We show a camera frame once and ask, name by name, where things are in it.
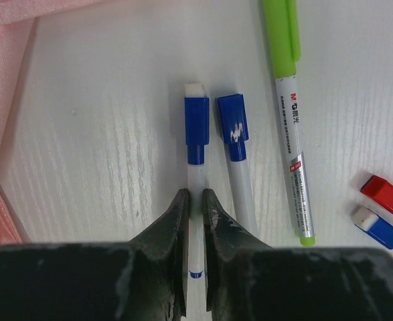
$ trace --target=blue marker cap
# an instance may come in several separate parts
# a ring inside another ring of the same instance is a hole
[[[393,226],[369,209],[360,207],[352,221],[362,231],[387,249],[393,249]]]
[[[244,96],[235,94],[217,98],[223,140],[229,145],[230,160],[240,162],[247,158],[245,141],[248,137],[247,117],[245,115]]]
[[[210,99],[184,98],[187,163],[204,163],[204,146],[210,142]]]

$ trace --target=white eraser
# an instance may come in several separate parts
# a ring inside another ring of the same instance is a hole
[[[185,97],[188,98],[203,98],[205,96],[204,85],[202,84],[187,84],[185,88]]]
[[[365,232],[369,231],[378,220],[379,217],[365,207],[360,207],[352,216],[352,222]]]

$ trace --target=red label on pen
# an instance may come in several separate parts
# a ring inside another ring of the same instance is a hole
[[[302,162],[299,161],[296,164],[290,166],[290,171],[291,172],[297,171],[299,168],[301,168],[301,166],[302,166]]]

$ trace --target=pen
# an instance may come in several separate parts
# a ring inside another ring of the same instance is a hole
[[[229,147],[230,188],[236,220],[248,232],[258,237],[256,211],[251,191],[250,174],[245,150],[248,140],[244,97],[241,94],[217,98],[224,144]]]
[[[185,85],[185,142],[187,145],[187,186],[190,192],[189,263],[190,277],[204,273],[204,217],[202,193],[205,189],[204,146],[210,142],[210,100],[201,84]]]
[[[301,55],[296,0],[263,0],[270,58],[277,86],[283,140],[287,162],[287,180],[293,192],[297,233],[304,246],[315,245],[305,157],[299,143],[299,105],[297,100],[296,62]]]

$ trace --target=white table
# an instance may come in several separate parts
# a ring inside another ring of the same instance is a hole
[[[358,191],[369,173],[393,183],[393,0],[302,0],[299,19],[317,244],[379,247],[349,216],[362,204],[393,223]],[[202,82],[210,187],[233,214],[214,98],[240,92],[261,238],[299,246],[263,23],[256,0],[122,0],[41,18],[0,155],[0,187],[27,237],[128,240],[162,214],[186,186],[183,86]]]

